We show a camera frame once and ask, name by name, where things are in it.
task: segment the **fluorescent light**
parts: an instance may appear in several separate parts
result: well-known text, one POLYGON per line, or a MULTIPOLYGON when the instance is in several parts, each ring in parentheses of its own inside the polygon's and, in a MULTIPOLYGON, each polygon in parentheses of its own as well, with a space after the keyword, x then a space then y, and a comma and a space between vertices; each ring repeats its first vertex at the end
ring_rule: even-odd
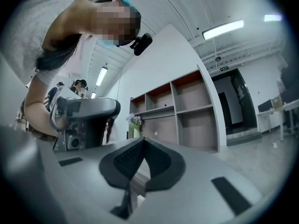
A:
POLYGON ((238 28, 242 28, 242 27, 244 27, 244 21, 240 20, 240 21, 235 21, 232 23, 222 25, 220 27, 213 28, 211 30, 203 32, 202 35, 205 40, 208 40, 208 39, 211 39, 212 37, 215 37, 220 34, 223 34, 223 33, 238 29, 238 28))
POLYGON ((104 79, 104 76, 106 75, 106 72, 107 72, 107 68, 106 67, 102 67, 100 73, 99 73, 99 76, 98 76, 98 79, 97 79, 97 83, 95 85, 97 86, 100 86, 103 79, 104 79))
POLYGON ((282 15, 265 15, 264 21, 281 21, 282 15))

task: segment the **white table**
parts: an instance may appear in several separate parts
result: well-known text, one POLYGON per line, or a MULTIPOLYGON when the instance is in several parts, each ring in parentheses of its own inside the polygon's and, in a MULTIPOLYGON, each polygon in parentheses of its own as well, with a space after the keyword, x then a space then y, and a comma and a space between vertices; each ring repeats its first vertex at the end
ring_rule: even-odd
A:
POLYGON ((270 123, 270 115, 274 114, 274 112, 279 112, 279 128, 280 128, 280 141, 284 140, 284 127, 283 127, 283 110, 290 111, 290 122, 291 122, 291 131, 293 133, 294 124, 293 124, 293 113, 291 110, 297 109, 299 107, 299 99, 294 100, 290 103, 285 103, 280 109, 270 109, 268 111, 260 112, 257 114, 259 126, 261 126, 260 119, 266 118, 268 120, 269 132, 271 132, 271 123, 270 123))

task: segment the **green exit sign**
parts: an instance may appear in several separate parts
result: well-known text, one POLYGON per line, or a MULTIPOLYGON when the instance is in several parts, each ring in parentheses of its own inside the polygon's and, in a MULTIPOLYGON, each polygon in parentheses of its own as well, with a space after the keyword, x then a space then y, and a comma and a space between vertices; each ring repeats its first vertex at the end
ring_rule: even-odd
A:
POLYGON ((222 67, 222 68, 220 68, 220 70, 221 70, 221 71, 228 70, 228 66, 222 67))

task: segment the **white vase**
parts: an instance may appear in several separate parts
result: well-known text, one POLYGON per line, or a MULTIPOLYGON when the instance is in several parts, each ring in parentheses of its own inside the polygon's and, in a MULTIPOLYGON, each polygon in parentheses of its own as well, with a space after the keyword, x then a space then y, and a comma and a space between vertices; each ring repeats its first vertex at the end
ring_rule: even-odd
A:
POLYGON ((134 129, 134 138, 140 138, 140 133, 137 129, 134 129))

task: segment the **ceiling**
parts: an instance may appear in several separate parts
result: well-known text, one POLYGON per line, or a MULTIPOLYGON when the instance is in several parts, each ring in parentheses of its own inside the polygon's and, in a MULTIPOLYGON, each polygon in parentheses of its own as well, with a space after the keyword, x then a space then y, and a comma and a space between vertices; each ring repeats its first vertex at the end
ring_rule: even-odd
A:
MULTIPOLYGON (((268 0, 130 0, 142 15, 140 34, 153 37, 171 23, 194 47, 208 71, 229 64, 245 64, 254 57, 279 52, 284 45, 282 26, 263 22, 265 14, 277 12, 268 0), (226 22, 244 20, 243 29, 204 41, 202 32, 226 22), (215 57, 222 60, 215 62, 215 57)), ((108 49, 99 42, 88 64, 90 97, 104 95, 133 57, 128 46, 108 49), (108 67, 101 86, 96 86, 100 69, 108 67)))

